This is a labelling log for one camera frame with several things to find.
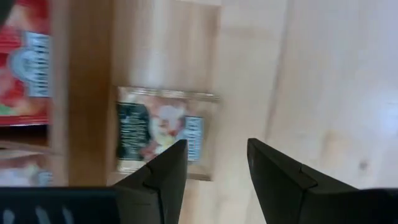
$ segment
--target product package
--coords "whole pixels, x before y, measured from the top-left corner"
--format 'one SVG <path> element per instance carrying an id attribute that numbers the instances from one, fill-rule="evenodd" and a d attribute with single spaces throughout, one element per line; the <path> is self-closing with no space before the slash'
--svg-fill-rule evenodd
<path id="1" fill-rule="evenodd" d="M 49 156 L 20 150 L 0 150 L 0 187 L 46 187 L 52 184 Z"/>
<path id="2" fill-rule="evenodd" d="M 47 124 L 49 2 L 15 0 L 0 30 L 0 126 Z"/>
<path id="3" fill-rule="evenodd" d="M 188 161 L 208 158 L 219 98 L 209 93 L 118 87 L 118 171 L 135 171 L 180 139 Z"/>

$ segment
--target black metal jaw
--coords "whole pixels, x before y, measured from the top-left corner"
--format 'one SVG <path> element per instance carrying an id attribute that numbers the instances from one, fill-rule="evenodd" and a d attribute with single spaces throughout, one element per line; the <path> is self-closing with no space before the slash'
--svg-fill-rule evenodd
<path id="1" fill-rule="evenodd" d="M 10 15 L 11 9 L 14 6 L 14 0 L 0 1 L 0 30 Z"/>
<path id="2" fill-rule="evenodd" d="M 397 189 L 358 190 L 312 169 L 257 139 L 248 162 L 267 223 L 394 223 Z"/>
<path id="3" fill-rule="evenodd" d="M 178 224 L 187 160 L 180 140 L 111 187 L 2 187 L 0 224 Z"/>

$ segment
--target green label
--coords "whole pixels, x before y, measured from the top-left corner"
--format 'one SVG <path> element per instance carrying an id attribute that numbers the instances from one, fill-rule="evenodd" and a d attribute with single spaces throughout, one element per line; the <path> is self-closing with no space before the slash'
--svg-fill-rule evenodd
<path id="1" fill-rule="evenodd" d="M 125 160 L 143 160 L 141 149 L 150 141 L 149 112 L 144 105 L 118 103 L 119 142 L 118 157 Z"/>
<path id="2" fill-rule="evenodd" d="M 8 106 L 0 104 L 0 115 L 14 115 L 15 112 Z"/>

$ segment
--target light wood panel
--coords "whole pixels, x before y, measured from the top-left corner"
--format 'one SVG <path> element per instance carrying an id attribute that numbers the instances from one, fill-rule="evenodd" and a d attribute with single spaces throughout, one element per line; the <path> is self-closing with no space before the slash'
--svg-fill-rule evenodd
<path id="1" fill-rule="evenodd" d="M 192 183 L 182 223 L 246 221 L 252 189 L 246 141 L 264 139 L 286 2 L 223 1 L 221 5 L 212 73 L 212 90 L 222 98 L 215 178 L 213 183 Z"/>
<path id="2" fill-rule="evenodd" d="M 207 91 L 217 6 L 166 1 L 118 1 L 113 84 Z"/>
<path id="3" fill-rule="evenodd" d="M 398 3 L 290 3 L 266 142 L 355 187 L 396 187 Z M 264 223 L 254 192 L 249 209 Z"/>

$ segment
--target wooden board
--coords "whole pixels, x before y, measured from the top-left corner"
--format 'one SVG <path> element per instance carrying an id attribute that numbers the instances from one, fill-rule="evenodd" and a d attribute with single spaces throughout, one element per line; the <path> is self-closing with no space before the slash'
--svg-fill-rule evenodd
<path id="1" fill-rule="evenodd" d="M 246 221 L 252 189 L 246 141 L 264 139 L 286 2 L 137 0 L 116 5 L 114 85 L 221 96 L 212 133 L 214 182 L 187 182 L 181 223 Z M 114 119 L 114 110 L 108 116 Z M 108 156 L 114 156 L 114 121 L 109 127 L 108 151 L 113 152 Z M 110 172 L 114 164 L 108 167 Z"/>
<path id="2" fill-rule="evenodd" d="M 70 1 L 53 0 L 51 4 L 52 105 L 50 107 L 49 145 L 60 154 L 53 160 L 55 183 L 68 185 L 68 62 Z"/>
<path id="3" fill-rule="evenodd" d="M 106 99 L 111 81 L 113 2 L 68 3 L 68 75 L 63 83 L 67 84 L 67 96 L 60 96 L 67 99 L 68 119 L 58 125 L 67 129 L 67 141 L 63 143 L 68 148 L 70 185 L 106 184 Z"/>
<path id="4" fill-rule="evenodd" d="M 396 187 L 396 1 L 290 2 L 266 142 L 359 188 Z M 265 223 L 252 193 L 248 224 Z"/>

